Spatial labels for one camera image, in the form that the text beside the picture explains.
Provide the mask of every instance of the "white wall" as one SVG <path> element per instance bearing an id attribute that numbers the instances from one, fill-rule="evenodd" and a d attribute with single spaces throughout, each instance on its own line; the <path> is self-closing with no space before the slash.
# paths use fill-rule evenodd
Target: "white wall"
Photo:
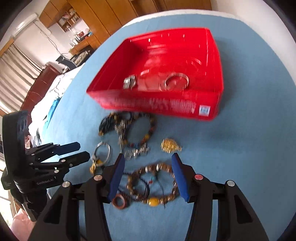
<path id="1" fill-rule="evenodd" d="M 214 11 L 235 15 L 274 50 L 296 83 L 296 43 L 280 17 L 263 0 L 211 0 Z"/>
<path id="2" fill-rule="evenodd" d="M 40 22 L 35 22 L 42 31 L 56 44 L 57 49 L 67 56 L 71 57 L 68 53 L 71 46 L 64 47 L 56 37 Z M 60 54 L 55 49 L 54 45 L 42 34 L 40 29 L 33 23 L 28 25 L 23 31 L 21 31 L 16 39 L 15 45 L 18 46 L 28 57 L 38 63 L 40 66 L 44 66 L 46 63 L 50 63 L 57 70 L 62 70 L 64 65 L 58 64 L 55 60 Z"/>
<path id="3" fill-rule="evenodd" d="M 86 23 L 80 19 L 77 21 L 77 23 L 71 27 L 72 32 L 74 33 L 80 33 L 83 31 L 84 33 L 86 29 L 89 29 L 89 27 L 86 25 Z M 49 30 L 51 31 L 52 35 L 56 37 L 56 39 L 65 47 L 70 50 L 71 45 L 71 38 L 74 37 L 74 33 L 71 31 L 67 31 L 66 33 L 60 28 L 60 26 L 55 23 L 52 25 Z"/>

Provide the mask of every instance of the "blue cloth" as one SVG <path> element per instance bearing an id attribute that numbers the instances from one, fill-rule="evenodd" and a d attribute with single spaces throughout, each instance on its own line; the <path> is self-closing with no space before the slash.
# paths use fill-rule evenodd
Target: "blue cloth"
<path id="1" fill-rule="evenodd" d="M 49 112 L 47 114 L 47 117 L 46 117 L 46 122 L 43 126 L 43 131 L 42 131 L 42 136 L 44 136 L 46 134 L 46 131 L 47 131 L 47 128 L 48 128 L 48 125 L 50 123 L 50 120 L 52 119 L 52 116 L 54 114 L 54 111 L 55 109 L 57 108 L 57 105 L 59 103 L 59 101 L 61 100 L 61 98 L 57 98 L 53 103 L 52 103 L 52 106 L 51 108 L 49 109 Z"/>
<path id="2" fill-rule="evenodd" d="M 115 132 L 98 136 L 102 118 L 110 113 L 86 94 L 104 62 L 127 37 L 177 27 L 209 28 L 218 45 L 225 91 L 219 115 L 211 122 L 157 116 L 157 129 L 147 156 L 126 162 L 133 171 L 156 161 L 170 162 L 160 149 L 166 137 L 182 147 L 180 158 L 213 182 L 234 180 L 261 220 L 270 241 L 277 240 L 296 212 L 296 87 L 288 71 L 250 27 L 239 20 L 209 15 L 163 16 L 135 23 L 114 33 L 89 58 L 61 99 L 49 123 L 45 140 L 55 144 L 78 141 L 81 151 L 94 151 L 102 139 L 112 148 L 111 163 L 119 147 Z M 131 140 L 139 140 L 147 123 L 135 123 Z M 71 168 L 64 180 L 87 181 L 91 161 Z M 165 192 L 171 191 L 168 179 Z M 152 193 L 158 191 L 157 185 Z M 193 204 L 182 198 L 163 206 L 132 203 L 117 210 L 104 205 L 113 241 L 184 240 Z M 80 206 L 83 228 L 83 206 Z M 217 202 L 213 205 L 211 240 L 217 230 Z"/>

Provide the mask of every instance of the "red box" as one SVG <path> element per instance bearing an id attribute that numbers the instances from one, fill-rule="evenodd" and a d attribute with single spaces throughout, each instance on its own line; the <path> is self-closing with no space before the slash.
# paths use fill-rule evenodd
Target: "red box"
<path id="1" fill-rule="evenodd" d="M 171 81 L 171 73 L 189 78 Z M 136 76 L 136 86 L 123 81 Z M 151 112 L 211 120 L 218 113 L 223 75 L 218 48 L 209 29 L 178 28 L 124 40 L 109 57 L 86 91 L 103 108 Z"/>

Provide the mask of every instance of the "blue gripper pad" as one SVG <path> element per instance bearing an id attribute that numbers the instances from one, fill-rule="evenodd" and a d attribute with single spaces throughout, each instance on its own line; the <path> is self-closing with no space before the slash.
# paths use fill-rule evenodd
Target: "blue gripper pad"
<path id="1" fill-rule="evenodd" d="M 55 148 L 54 153 L 58 156 L 78 151 L 80 149 L 80 144 L 78 142 L 73 142 L 70 144 L 58 146 Z"/>
<path id="2" fill-rule="evenodd" d="M 115 171 L 110 181 L 110 190 L 107 196 L 110 202 L 112 201 L 113 198 L 115 198 L 115 195 L 117 193 L 125 164 L 126 164 L 126 160 L 124 158 L 124 155 L 119 156 L 116 162 L 114 163 Z"/>
<path id="3" fill-rule="evenodd" d="M 172 155 L 172 169 L 175 174 L 176 182 L 178 184 L 179 192 L 181 197 L 184 198 L 186 202 L 189 201 L 189 186 L 187 183 L 187 179 L 183 170 L 183 163 L 177 153 Z"/>

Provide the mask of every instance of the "white bedsheet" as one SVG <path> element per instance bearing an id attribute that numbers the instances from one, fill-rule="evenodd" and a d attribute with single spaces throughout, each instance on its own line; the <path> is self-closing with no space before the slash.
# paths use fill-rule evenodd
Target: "white bedsheet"
<path id="1" fill-rule="evenodd" d="M 52 106 L 52 103 L 64 95 L 72 80 L 83 66 L 84 64 L 65 74 L 58 75 L 52 82 L 45 97 L 35 105 L 31 112 L 32 123 L 28 127 L 29 133 L 33 138 L 36 136 L 37 130 L 39 130 L 42 141 L 43 126 L 46 122 L 46 117 Z"/>

